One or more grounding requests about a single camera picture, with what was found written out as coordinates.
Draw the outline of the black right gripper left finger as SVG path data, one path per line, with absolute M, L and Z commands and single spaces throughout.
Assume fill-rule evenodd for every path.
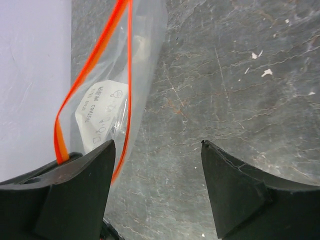
M 109 140 L 90 153 L 50 162 L 0 184 L 3 240 L 106 240 L 103 221 L 115 166 Z

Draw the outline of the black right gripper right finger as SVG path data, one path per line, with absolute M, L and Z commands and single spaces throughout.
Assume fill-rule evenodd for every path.
M 219 239 L 319 239 L 318 186 L 267 173 L 208 140 L 201 161 Z

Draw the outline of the clear zip bag orange zipper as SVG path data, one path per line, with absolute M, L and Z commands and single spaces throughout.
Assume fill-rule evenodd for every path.
M 86 155 L 115 143 L 112 182 L 129 158 L 141 124 L 168 22 L 163 0 L 118 0 L 57 113 L 54 150 Z

